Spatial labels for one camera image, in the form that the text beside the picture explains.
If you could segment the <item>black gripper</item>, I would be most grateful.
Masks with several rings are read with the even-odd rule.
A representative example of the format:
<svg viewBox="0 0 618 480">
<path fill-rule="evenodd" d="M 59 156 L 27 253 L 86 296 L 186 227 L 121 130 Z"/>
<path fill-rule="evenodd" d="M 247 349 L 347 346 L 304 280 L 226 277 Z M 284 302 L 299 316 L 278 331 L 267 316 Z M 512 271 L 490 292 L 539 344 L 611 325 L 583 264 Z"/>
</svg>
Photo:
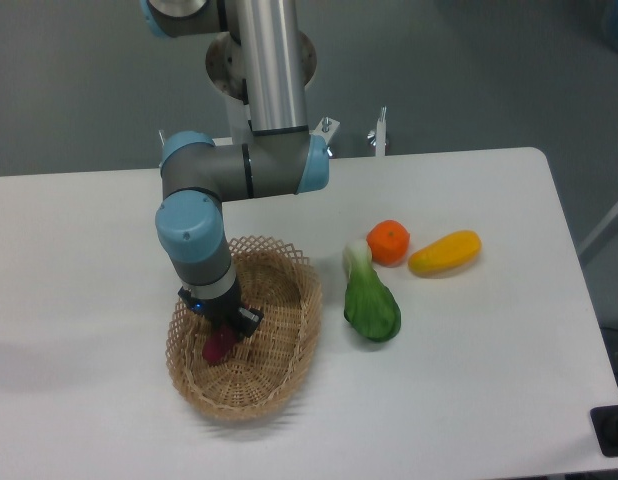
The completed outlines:
<svg viewBox="0 0 618 480">
<path fill-rule="evenodd" d="M 264 313 L 242 301 L 242 291 L 238 280 L 221 296 L 202 299 L 193 295 L 192 289 L 181 287 L 178 296 L 193 313 L 205 317 L 212 330 L 227 324 L 235 344 L 251 337 L 260 327 Z"/>
</svg>

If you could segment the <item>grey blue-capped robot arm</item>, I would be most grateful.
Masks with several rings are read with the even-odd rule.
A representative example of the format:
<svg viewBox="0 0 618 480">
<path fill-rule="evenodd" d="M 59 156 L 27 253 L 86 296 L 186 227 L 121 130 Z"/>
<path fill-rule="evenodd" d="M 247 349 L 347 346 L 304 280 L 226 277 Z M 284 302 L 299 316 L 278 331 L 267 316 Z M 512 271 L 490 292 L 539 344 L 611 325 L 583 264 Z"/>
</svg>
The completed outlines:
<svg viewBox="0 0 618 480">
<path fill-rule="evenodd" d="M 310 58 L 296 7 L 291 1 L 145 1 L 141 9 L 158 36 L 218 33 L 232 47 L 222 64 L 237 86 L 247 136 L 225 146 L 193 131 L 167 138 L 155 226 L 181 280 L 180 299 L 222 340 L 236 343 L 263 316 L 242 302 L 223 204 L 316 191 L 329 180 L 326 140 L 307 121 Z"/>
</svg>

